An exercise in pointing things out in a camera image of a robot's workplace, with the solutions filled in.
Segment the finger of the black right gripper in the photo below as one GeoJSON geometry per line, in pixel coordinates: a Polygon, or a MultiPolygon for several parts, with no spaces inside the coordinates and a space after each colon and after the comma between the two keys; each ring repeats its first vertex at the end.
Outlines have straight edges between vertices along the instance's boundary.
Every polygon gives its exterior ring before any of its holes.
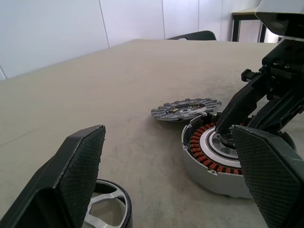
{"type": "Polygon", "coordinates": [[[267,76],[257,76],[239,90],[221,113],[216,132],[226,132],[235,124],[242,123],[257,108],[257,102],[268,91],[267,76]]]}
{"type": "Polygon", "coordinates": [[[290,91],[281,98],[274,98],[269,101],[247,126],[271,133],[278,132],[303,111],[303,91],[290,91]]]}

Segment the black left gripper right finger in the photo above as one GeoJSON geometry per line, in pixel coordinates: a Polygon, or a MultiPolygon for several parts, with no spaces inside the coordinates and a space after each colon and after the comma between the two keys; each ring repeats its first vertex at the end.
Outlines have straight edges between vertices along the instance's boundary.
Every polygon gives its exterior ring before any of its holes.
{"type": "Polygon", "coordinates": [[[270,228],[304,226],[304,161],[280,136],[231,128],[245,183],[270,228]]]}

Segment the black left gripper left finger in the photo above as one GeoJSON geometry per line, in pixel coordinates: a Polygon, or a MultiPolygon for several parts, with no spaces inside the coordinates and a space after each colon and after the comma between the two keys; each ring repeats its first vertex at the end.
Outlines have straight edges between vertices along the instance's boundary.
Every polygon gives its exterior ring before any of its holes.
{"type": "Polygon", "coordinates": [[[2,228],[80,228],[95,189],[105,126],[68,136],[0,220],[2,228]]]}

